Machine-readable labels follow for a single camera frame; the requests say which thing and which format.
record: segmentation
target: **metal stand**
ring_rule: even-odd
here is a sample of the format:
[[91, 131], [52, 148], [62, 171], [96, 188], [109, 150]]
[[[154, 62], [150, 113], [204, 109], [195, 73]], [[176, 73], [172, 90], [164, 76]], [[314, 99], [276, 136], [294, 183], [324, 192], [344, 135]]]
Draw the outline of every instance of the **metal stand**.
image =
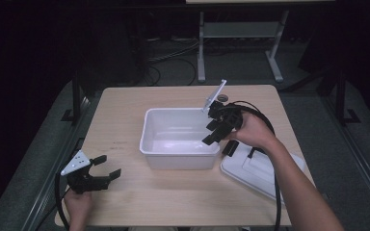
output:
[[73, 79], [71, 80], [71, 88], [73, 94], [73, 110], [66, 110], [63, 114], [62, 121], [71, 121], [72, 125], [75, 125], [81, 115], [80, 87], [78, 84], [77, 74], [75, 74]]
[[272, 49], [266, 51], [266, 58], [276, 82], [283, 81], [275, 60], [278, 45], [283, 34], [289, 11], [284, 11], [279, 22], [204, 22], [203, 12], [199, 20], [198, 81], [204, 83], [205, 64], [203, 59], [204, 38], [274, 38]]

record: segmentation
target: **forearm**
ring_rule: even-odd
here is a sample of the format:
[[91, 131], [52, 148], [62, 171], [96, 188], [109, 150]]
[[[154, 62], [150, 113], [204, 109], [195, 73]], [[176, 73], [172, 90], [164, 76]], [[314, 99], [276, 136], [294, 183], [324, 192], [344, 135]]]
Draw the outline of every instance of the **forearm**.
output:
[[72, 219], [70, 221], [69, 231], [84, 231], [86, 222], [84, 220]]
[[343, 230], [335, 214], [303, 172], [297, 167], [279, 140], [264, 150], [275, 168], [275, 174], [296, 230]]

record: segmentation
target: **person's right hand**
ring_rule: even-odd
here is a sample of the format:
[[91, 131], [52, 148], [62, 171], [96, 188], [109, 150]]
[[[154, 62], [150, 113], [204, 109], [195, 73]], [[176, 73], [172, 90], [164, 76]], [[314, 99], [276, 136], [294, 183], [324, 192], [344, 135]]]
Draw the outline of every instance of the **person's right hand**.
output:
[[246, 145], [262, 149], [265, 149], [265, 147], [268, 147], [275, 141], [278, 141], [276, 136], [261, 118], [247, 112], [242, 112], [242, 116], [242, 127], [234, 132], [231, 132], [227, 136], [229, 140], [237, 140]]

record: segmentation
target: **table leg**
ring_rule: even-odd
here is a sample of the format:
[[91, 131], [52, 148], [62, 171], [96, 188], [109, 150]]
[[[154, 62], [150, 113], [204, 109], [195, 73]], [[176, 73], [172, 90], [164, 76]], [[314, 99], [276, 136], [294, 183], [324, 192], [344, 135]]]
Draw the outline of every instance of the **table leg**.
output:
[[204, 83], [206, 81], [205, 61], [203, 59], [203, 12], [200, 13], [199, 20], [198, 81], [200, 83]]
[[284, 11], [280, 22], [277, 26], [276, 36], [275, 36], [275, 43], [271, 50], [266, 51], [266, 58], [269, 62], [270, 68], [272, 69], [273, 75], [275, 76], [276, 82], [281, 83], [283, 82], [283, 77], [281, 76], [281, 72], [278, 69], [278, 63], [275, 60], [276, 53], [278, 51], [278, 45], [280, 44], [281, 36], [283, 35], [284, 25], [287, 20], [289, 11]]

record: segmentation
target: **black mount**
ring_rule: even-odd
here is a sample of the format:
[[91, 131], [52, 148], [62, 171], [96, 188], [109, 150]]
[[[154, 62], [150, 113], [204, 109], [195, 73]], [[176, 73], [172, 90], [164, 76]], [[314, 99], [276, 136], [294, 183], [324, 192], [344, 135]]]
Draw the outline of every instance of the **black mount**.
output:
[[95, 165], [100, 165], [107, 161], [107, 156], [99, 156], [95, 159], [90, 159], [90, 164], [82, 167], [67, 175], [67, 183], [77, 193], [89, 191], [107, 190], [111, 181], [117, 179], [121, 175], [121, 169], [111, 172], [108, 176], [91, 176], [90, 168]]

